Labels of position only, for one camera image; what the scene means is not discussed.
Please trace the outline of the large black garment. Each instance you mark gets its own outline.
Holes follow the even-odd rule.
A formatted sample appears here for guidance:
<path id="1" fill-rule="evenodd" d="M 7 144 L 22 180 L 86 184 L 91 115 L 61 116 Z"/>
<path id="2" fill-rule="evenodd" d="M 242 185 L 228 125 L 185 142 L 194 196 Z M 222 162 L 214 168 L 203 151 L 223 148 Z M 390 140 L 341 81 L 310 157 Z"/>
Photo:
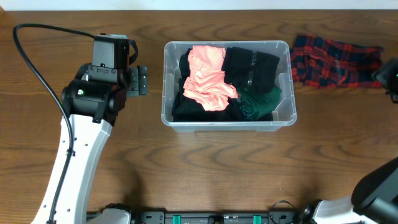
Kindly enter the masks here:
<path id="1" fill-rule="evenodd" d="M 178 93 L 175 96 L 172 106 L 172 116 L 174 122 L 230 122 L 242 121 L 244 115 L 239 108 L 236 99 L 228 99 L 229 105 L 223 111 L 205 111 L 200 103 L 183 95 L 183 85 L 190 76 L 188 55 L 192 49 L 189 48 L 180 57 L 179 69 L 181 78 L 178 79 Z"/>

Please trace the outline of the pink garment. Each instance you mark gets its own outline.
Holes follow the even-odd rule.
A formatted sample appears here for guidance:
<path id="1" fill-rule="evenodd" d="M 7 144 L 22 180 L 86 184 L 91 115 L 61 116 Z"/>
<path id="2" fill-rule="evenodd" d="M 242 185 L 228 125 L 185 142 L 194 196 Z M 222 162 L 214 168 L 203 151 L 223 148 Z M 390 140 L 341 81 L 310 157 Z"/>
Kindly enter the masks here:
<path id="1" fill-rule="evenodd" d="M 223 111 L 230 98 L 236 99 L 236 88 L 224 82 L 222 65 L 226 49 L 194 45 L 187 56 L 190 75 L 183 85 L 183 95 L 201 104 L 205 111 Z"/>

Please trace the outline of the green garment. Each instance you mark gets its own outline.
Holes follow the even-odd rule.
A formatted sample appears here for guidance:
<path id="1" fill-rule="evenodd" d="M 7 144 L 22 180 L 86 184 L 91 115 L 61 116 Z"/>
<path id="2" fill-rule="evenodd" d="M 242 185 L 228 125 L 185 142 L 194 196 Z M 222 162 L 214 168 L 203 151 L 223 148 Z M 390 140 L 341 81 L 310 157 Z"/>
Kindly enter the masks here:
<path id="1" fill-rule="evenodd" d="M 273 121 L 272 112 L 279 105 L 281 89 L 273 87 L 268 93 L 253 88 L 237 88 L 239 109 L 246 121 Z"/>

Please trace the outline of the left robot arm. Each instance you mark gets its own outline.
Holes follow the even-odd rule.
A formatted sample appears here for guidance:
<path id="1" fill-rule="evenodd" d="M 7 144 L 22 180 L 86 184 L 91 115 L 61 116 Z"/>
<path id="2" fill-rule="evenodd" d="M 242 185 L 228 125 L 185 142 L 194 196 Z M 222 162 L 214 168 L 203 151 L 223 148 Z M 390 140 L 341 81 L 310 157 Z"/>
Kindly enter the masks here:
<path id="1" fill-rule="evenodd" d="M 127 98 L 147 94 L 147 67 L 125 35 L 94 38 L 93 59 L 63 89 L 66 118 L 49 184 L 34 223 L 87 223 L 86 212 L 101 152 Z"/>

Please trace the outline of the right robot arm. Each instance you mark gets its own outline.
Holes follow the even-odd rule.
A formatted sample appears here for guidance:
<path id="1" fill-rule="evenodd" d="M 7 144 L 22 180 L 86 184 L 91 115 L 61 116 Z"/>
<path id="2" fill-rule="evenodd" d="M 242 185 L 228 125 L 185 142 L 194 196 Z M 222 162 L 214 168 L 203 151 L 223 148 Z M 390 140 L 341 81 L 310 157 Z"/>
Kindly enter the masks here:
<path id="1" fill-rule="evenodd" d="M 397 224 L 397 158 L 363 177 L 350 197 L 309 205 L 300 219 L 303 223 Z"/>

